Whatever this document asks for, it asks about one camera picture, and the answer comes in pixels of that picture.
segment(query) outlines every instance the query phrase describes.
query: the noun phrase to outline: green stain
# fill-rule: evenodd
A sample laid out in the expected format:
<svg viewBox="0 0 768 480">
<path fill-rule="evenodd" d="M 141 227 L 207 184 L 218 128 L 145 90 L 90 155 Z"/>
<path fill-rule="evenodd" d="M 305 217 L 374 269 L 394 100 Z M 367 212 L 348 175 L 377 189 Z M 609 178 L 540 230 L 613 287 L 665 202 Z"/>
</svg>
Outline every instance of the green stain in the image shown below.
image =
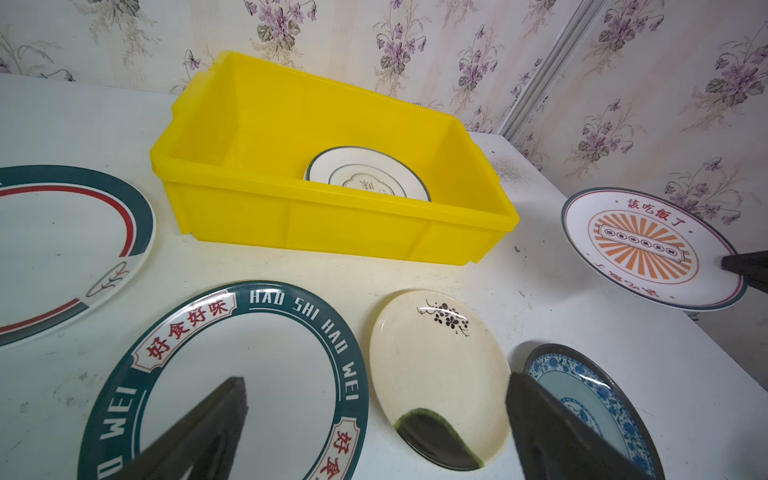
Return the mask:
<svg viewBox="0 0 768 480">
<path fill-rule="evenodd" d="M 451 470 L 484 466 L 448 420 L 430 409 L 413 409 L 395 422 L 395 430 L 420 455 Z"/>
</svg>

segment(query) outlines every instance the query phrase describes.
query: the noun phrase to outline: blue floral pattern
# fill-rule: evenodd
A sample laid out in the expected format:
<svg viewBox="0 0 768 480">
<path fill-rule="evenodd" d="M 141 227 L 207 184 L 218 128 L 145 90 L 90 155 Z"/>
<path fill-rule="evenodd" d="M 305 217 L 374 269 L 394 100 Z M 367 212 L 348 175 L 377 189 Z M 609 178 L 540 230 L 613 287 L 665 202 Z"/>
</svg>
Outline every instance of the blue floral pattern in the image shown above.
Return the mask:
<svg viewBox="0 0 768 480">
<path fill-rule="evenodd" d="M 560 403 L 566 406 L 568 410 L 571 410 L 582 422 L 584 422 L 593 432 L 599 436 L 603 436 L 603 431 L 600 430 L 598 421 L 594 419 L 592 414 L 587 410 L 587 407 L 583 406 L 581 402 L 576 399 L 565 397 L 560 399 Z"/>
<path fill-rule="evenodd" d="M 603 402 L 605 408 L 613 417 L 624 437 L 630 460 L 653 478 L 657 478 L 650 449 L 643 440 L 637 423 L 632 419 L 624 404 L 614 391 L 608 388 L 600 377 L 574 359 L 557 353 L 548 353 L 534 360 L 526 371 L 538 381 L 547 372 L 563 372 L 584 383 Z"/>
</svg>

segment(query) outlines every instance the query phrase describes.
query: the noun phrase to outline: black floral pattern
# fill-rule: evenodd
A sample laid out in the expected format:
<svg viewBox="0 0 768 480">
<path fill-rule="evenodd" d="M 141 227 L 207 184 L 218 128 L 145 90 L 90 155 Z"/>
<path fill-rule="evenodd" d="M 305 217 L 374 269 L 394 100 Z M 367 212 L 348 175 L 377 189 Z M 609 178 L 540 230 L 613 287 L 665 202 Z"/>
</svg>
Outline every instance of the black floral pattern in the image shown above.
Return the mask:
<svg viewBox="0 0 768 480">
<path fill-rule="evenodd" d="M 428 300 L 425 301 L 429 306 L 420 306 L 417 309 L 419 314 L 433 315 L 433 321 L 453 329 L 456 335 L 461 332 L 464 336 L 469 336 L 469 319 L 467 317 L 457 312 L 455 308 L 450 308 L 447 303 L 432 305 Z"/>
</svg>

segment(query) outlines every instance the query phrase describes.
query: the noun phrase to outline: plate with orange sunburst design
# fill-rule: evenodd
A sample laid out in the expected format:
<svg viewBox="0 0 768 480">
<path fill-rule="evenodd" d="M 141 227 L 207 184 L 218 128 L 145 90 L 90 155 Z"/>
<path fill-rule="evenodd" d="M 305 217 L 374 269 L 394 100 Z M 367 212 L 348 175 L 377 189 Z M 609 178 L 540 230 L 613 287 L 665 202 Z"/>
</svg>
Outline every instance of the plate with orange sunburst design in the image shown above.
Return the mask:
<svg viewBox="0 0 768 480">
<path fill-rule="evenodd" d="M 706 222 L 653 195 L 591 188 L 569 198 L 562 222 L 571 245 L 598 272 L 648 300 L 683 310 L 719 310 L 746 290 L 722 270 L 736 254 Z"/>
</svg>

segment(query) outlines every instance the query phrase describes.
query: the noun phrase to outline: blue and white plate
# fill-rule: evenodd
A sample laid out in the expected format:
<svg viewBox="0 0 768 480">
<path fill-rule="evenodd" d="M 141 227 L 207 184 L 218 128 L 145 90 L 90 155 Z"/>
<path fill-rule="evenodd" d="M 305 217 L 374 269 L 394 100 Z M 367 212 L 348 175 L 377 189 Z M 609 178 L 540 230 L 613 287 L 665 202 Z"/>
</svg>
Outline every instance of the blue and white plate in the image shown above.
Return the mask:
<svg viewBox="0 0 768 480">
<path fill-rule="evenodd" d="M 0 168 L 0 225 L 0 346 L 51 332 L 112 297 L 136 276 L 155 232 L 138 190 L 63 165 Z"/>
<path fill-rule="evenodd" d="M 139 338 L 91 410 L 78 478 L 112 478 L 231 376 L 249 405 L 231 480 L 352 478 L 368 422 L 355 336 L 318 296 L 267 281 L 195 296 Z"/>
<path fill-rule="evenodd" d="M 576 350 L 549 343 L 531 352 L 525 372 L 651 478 L 664 479 L 640 415 L 599 366 Z"/>
</svg>

